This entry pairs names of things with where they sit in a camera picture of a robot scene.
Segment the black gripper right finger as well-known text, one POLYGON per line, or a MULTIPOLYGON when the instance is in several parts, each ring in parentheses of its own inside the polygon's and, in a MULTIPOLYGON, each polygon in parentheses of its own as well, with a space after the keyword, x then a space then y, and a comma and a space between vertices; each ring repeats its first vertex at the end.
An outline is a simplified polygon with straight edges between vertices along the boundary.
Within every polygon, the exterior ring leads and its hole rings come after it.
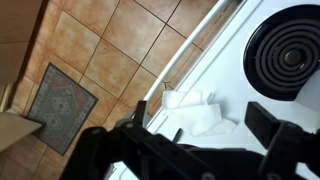
POLYGON ((260 144, 268 149, 281 122, 258 102, 247 104, 244 122, 260 144))

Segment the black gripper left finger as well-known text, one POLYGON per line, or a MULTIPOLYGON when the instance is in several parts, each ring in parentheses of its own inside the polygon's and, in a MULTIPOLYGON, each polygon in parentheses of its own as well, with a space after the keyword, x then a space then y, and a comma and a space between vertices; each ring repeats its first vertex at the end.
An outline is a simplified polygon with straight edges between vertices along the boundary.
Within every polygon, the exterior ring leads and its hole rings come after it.
POLYGON ((115 130, 138 130, 143 127, 146 115, 147 102, 140 100, 136 107, 130 110, 121 120, 119 120, 115 130))

